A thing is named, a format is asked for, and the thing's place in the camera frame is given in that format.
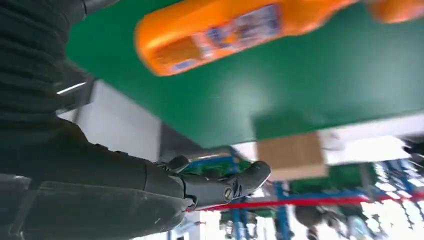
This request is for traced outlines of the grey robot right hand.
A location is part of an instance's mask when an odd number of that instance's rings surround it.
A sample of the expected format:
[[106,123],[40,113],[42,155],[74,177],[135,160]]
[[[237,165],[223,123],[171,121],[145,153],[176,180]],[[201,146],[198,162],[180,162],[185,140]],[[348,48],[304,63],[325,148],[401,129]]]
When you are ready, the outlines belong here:
[[263,161],[223,177],[184,174],[178,156],[156,163],[92,144],[69,121],[54,133],[0,133],[3,240],[131,240],[167,232],[187,211],[225,205],[260,188]]

